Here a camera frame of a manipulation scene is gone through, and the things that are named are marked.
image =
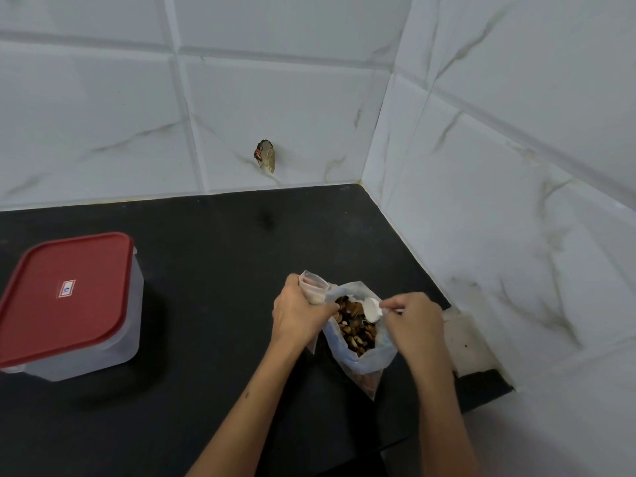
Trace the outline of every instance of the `forearm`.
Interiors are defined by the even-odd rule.
[[[300,354],[271,344],[245,390],[186,477],[251,476],[285,382]]]
[[[420,445],[425,477],[479,475],[478,461],[457,403],[450,364],[435,368],[422,366],[415,369],[413,376],[420,400]]]

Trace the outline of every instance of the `food container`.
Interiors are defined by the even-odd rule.
[[[135,253],[123,233],[29,249],[0,300],[0,369],[57,382],[130,360],[144,288]]]

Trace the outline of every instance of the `red lid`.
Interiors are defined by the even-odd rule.
[[[126,319],[133,241],[123,233],[29,249],[0,300],[0,368],[96,345]]]

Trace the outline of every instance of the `label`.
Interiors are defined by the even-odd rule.
[[[71,296],[73,294],[73,288],[75,287],[75,280],[72,279],[70,281],[65,281],[62,284],[62,289],[60,289],[60,294],[58,297]]]

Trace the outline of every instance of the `black countertop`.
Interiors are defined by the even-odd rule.
[[[121,231],[145,278],[139,352],[63,382],[0,374],[0,469],[31,475],[182,476],[265,352],[290,272],[380,297],[448,302],[359,185],[0,212],[0,286],[45,240]],[[496,372],[457,380],[462,410],[509,391]],[[309,476],[409,437],[418,402],[398,355],[371,402],[321,335],[283,392],[262,475]]]

